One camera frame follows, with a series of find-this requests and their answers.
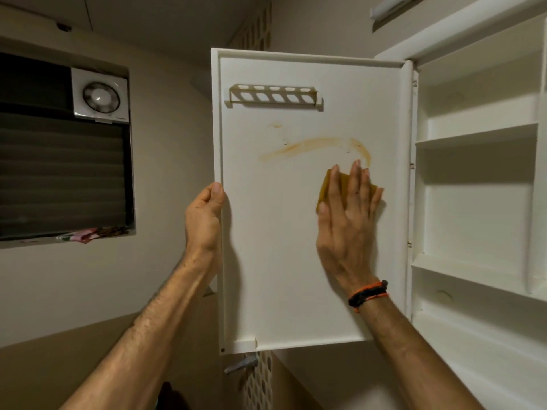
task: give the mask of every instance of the orange bracelet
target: orange bracelet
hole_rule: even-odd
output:
[[[359,307],[365,303],[366,301],[369,301],[371,299],[380,298],[382,296],[389,296],[389,294],[386,292],[387,289],[387,281],[383,280],[381,282],[376,282],[370,285],[366,285],[356,291],[352,296],[350,296],[348,303],[350,306],[353,307],[355,312],[359,313]]]

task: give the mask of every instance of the cabinet door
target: cabinet door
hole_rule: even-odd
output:
[[[412,76],[411,62],[212,50],[221,352],[369,338],[315,248],[326,170],[357,158],[385,188],[373,267],[404,309]]]

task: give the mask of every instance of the sponge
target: sponge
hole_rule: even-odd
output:
[[[323,180],[323,185],[321,186],[321,191],[319,192],[319,200],[317,201],[317,206],[315,207],[315,211],[319,212],[319,204],[321,201],[324,201],[325,203],[329,203],[329,182],[330,182],[330,169],[326,171],[325,179]],[[347,204],[347,184],[350,182],[350,176],[349,174],[340,173],[340,195],[342,197],[342,205],[344,206],[344,209],[346,208]],[[378,186],[371,184],[370,185],[370,198],[373,198],[374,193],[376,192],[376,189]]]

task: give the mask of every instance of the window blind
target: window blind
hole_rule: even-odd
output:
[[[0,239],[128,225],[124,134],[117,125],[0,113]]]

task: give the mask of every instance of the right hand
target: right hand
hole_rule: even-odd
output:
[[[379,282],[370,270],[370,257],[375,240],[375,214],[383,189],[370,198],[369,170],[353,163],[344,210],[340,195],[340,168],[330,172],[329,205],[319,205],[317,252],[321,264],[340,284],[347,296],[365,285]]]

